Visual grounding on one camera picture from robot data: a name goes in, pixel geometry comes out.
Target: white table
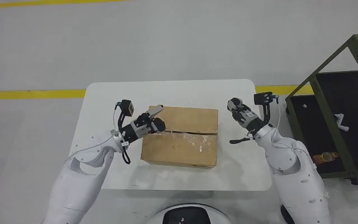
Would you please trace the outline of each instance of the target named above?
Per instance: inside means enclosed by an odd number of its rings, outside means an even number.
[[[197,80],[163,82],[93,83],[86,91],[74,142],[83,142],[95,133],[113,129],[115,102],[131,100],[132,118],[145,112],[150,105],[212,108],[219,110],[218,161],[212,169],[150,165],[140,160],[142,140],[132,143],[129,156],[132,163],[124,163],[115,154],[102,189],[153,190],[249,190],[263,191],[271,186],[271,175],[263,148],[254,141],[229,144],[230,139],[244,137],[247,131],[240,127],[227,110],[227,101],[238,97],[260,114],[253,103],[255,86],[250,80]],[[83,166],[86,172],[95,168]]]

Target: yellow floor line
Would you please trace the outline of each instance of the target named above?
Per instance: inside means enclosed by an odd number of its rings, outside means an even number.
[[[45,6],[49,4],[82,4],[82,3],[105,3],[105,2],[124,2],[129,0],[38,0],[23,2],[5,2],[0,3],[0,8],[18,7],[18,6]]]
[[[278,95],[288,95],[296,87],[297,86],[256,86],[256,92],[273,92]],[[0,100],[83,98],[85,92],[86,90],[0,91]],[[304,86],[298,94],[313,94],[313,91],[311,86]]]

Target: gray floor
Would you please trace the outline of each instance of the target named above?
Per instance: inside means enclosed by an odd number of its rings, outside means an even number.
[[[68,156],[82,99],[0,101],[0,223],[40,223],[52,184]],[[291,136],[284,104],[280,132]],[[272,124],[278,119],[272,106]],[[358,191],[346,180],[325,180],[335,223],[356,223]],[[82,223],[143,223],[162,208],[198,202],[233,223],[284,223],[274,187],[266,192],[102,190]]]
[[[357,0],[0,8],[0,90],[231,78],[296,85],[358,32],[357,8]],[[353,61],[344,55],[328,70],[356,69]]]

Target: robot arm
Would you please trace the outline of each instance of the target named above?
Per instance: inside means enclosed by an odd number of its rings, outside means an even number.
[[[229,100],[227,108],[233,118],[252,134],[252,139],[265,149],[266,160],[280,200],[294,222],[329,224],[329,195],[305,145],[292,138],[282,137],[277,128],[268,124],[268,104],[277,98],[272,92],[255,95],[255,104],[266,107],[264,121],[238,98]],[[250,139],[244,138],[231,143]]]
[[[162,105],[148,110],[123,128],[125,116],[132,116],[134,108],[129,100],[123,100],[116,104],[116,108],[117,106],[122,110],[118,121],[119,131],[108,130],[92,136],[86,142],[76,144],[79,150],[66,160],[52,188],[43,224],[80,223],[97,199],[114,153],[122,153],[123,159],[129,164],[130,160],[126,154],[129,144],[149,133],[161,132],[166,128],[162,120],[154,117],[163,110]],[[100,167],[100,170],[97,174],[88,174],[82,171],[81,164]]]

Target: clear plastic tape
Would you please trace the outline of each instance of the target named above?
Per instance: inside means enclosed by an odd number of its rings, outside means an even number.
[[[188,144],[192,145],[194,149],[202,152],[205,149],[210,148],[212,139],[215,138],[215,135],[205,135],[205,134],[190,134],[186,132],[173,132],[171,130],[166,130],[165,132],[160,132],[157,135],[162,137],[172,137],[175,139],[184,139]]]

